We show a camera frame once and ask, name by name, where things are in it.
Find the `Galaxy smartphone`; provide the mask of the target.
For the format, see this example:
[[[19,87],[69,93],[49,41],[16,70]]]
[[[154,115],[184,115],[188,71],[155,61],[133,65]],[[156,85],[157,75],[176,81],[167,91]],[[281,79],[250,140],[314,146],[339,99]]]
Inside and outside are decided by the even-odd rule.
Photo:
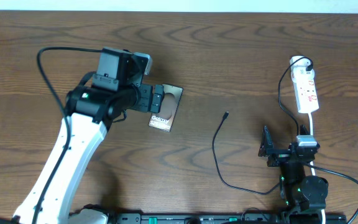
[[[163,84],[164,97],[159,113],[152,113],[149,127],[160,131],[170,132],[180,104],[183,88],[175,85]]]

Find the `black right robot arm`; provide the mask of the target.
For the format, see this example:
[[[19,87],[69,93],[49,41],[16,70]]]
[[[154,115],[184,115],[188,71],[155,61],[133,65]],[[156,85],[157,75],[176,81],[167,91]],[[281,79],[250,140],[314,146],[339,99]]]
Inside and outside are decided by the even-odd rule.
[[[262,130],[258,156],[266,157],[269,167],[280,168],[280,195],[287,204],[281,218],[287,223],[307,215],[319,218],[326,208],[328,181],[316,175],[306,175],[304,169],[315,159],[319,148],[318,142],[304,126],[287,149],[276,149],[268,128],[265,126]]]

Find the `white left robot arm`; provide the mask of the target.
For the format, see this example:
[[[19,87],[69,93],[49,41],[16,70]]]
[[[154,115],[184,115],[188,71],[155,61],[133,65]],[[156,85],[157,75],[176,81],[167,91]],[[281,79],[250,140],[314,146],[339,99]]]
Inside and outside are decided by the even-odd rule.
[[[105,47],[98,68],[86,73],[58,101],[62,124],[56,143],[29,195],[12,218],[0,223],[109,223],[114,217],[97,205],[71,213],[76,190],[95,150],[113,123],[125,121],[127,110],[159,113],[162,85],[147,85],[149,54]]]

